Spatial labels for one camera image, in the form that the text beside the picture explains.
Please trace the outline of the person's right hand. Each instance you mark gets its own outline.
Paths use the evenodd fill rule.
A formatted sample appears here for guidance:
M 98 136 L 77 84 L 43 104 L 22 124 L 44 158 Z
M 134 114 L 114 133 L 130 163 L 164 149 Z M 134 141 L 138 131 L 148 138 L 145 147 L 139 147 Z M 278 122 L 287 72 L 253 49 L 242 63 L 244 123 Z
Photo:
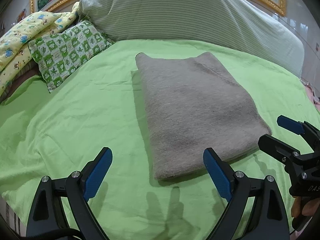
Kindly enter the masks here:
M 302 198 L 294 196 L 294 199 L 295 200 L 291 207 L 291 217 L 293 218 L 297 218 L 300 214 L 306 217 L 312 217 L 316 213 L 319 207 L 319 202 L 320 202 L 319 198 L 310 200 L 304 205 L 303 208 L 301 208 Z

